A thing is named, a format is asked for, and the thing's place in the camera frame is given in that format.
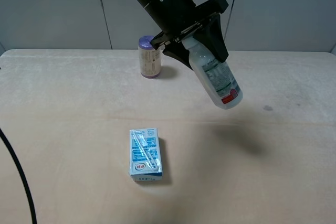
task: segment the can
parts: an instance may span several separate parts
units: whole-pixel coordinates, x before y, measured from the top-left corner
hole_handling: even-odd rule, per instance
[[[146,78],[155,78],[161,71],[160,50],[155,50],[150,44],[153,38],[154,36],[142,36],[138,44],[140,72]]]

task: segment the white carton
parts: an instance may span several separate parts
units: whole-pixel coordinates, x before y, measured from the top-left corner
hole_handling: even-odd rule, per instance
[[[162,163],[157,128],[130,130],[130,170],[135,181],[160,180]]]

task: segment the white plastic bottle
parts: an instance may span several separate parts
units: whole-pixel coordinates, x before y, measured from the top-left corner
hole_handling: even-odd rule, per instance
[[[190,66],[214,104],[225,110],[236,106],[242,100],[243,92],[227,63],[219,62],[193,37],[183,39],[182,44],[189,50]]]

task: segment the purple lid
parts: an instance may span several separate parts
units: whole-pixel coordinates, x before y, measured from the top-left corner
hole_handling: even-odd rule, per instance
[[[154,49],[152,45],[150,44],[153,38],[154,36],[142,36],[139,39],[139,47],[145,50]]]

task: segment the white wall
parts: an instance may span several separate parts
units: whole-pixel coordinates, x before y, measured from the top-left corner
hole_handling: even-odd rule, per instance
[[[336,0],[236,0],[226,37],[230,50],[330,51]]]
[[[0,41],[6,50],[111,48],[100,0],[0,0],[0,3]]]
[[[196,0],[197,4],[205,0]],[[11,48],[134,49],[158,26],[136,0],[0,0],[0,41]],[[236,0],[230,50],[330,51],[335,0]],[[222,15],[225,32],[229,10]]]

